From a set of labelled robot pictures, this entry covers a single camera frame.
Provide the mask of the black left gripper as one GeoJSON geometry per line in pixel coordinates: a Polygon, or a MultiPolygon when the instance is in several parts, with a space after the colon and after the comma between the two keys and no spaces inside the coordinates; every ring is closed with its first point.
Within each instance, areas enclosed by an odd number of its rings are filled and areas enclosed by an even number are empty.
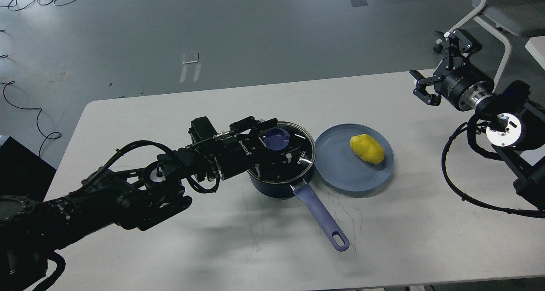
{"type": "Polygon", "coordinates": [[[262,162],[264,157],[264,133],[278,125],[278,119],[257,120],[249,116],[230,124],[233,134],[221,141],[215,154],[221,179],[227,180],[255,167],[257,179],[263,182],[281,183],[302,175],[305,158],[302,149],[284,150],[274,161],[262,162]]]}

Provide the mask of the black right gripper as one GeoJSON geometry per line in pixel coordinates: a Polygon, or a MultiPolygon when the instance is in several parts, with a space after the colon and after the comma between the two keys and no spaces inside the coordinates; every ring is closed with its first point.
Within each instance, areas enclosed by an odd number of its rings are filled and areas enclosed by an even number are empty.
{"type": "Polygon", "coordinates": [[[482,70],[470,65],[469,58],[482,50],[482,44],[463,29],[451,32],[434,31],[439,43],[434,52],[442,54],[434,76],[425,78],[418,70],[411,69],[415,79],[416,95],[424,104],[438,106],[444,96],[458,111],[477,109],[477,106],[492,96],[494,81],[482,70]],[[427,91],[428,86],[441,83],[441,94],[427,91]]]}

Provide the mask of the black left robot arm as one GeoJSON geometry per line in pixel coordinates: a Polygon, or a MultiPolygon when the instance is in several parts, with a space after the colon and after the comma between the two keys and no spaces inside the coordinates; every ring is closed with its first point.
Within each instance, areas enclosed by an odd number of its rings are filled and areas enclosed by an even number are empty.
{"type": "Polygon", "coordinates": [[[183,180],[201,194],[253,167],[287,163],[298,142],[276,118],[252,116],[216,132],[206,117],[188,129],[192,143],[172,150],[149,140],[117,149],[77,190],[49,201],[1,185],[1,289],[45,291],[66,262],[57,250],[115,224],[148,230],[186,210],[192,198],[183,180]]]}

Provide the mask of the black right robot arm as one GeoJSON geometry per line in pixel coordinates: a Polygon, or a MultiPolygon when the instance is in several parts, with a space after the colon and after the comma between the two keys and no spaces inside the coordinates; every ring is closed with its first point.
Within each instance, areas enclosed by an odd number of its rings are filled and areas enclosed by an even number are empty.
{"type": "Polygon", "coordinates": [[[470,62],[482,44],[469,32],[454,29],[434,32],[439,43],[434,52],[442,60],[430,77],[411,70],[415,80],[414,95],[426,105],[438,106],[446,99],[460,112],[472,111],[473,116],[461,124],[448,138],[442,150],[441,169],[448,186],[473,205],[507,213],[542,219],[545,208],[544,159],[528,163],[521,154],[544,146],[544,108],[530,99],[530,87],[514,80],[502,93],[496,94],[494,81],[470,62]],[[510,209],[490,205],[460,190],[447,173],[447,154],[457,136],[466,133],[469,147],[480,156],[503,161],[516,176],[513,187],[518,196],[534,209],[510,209]]]}

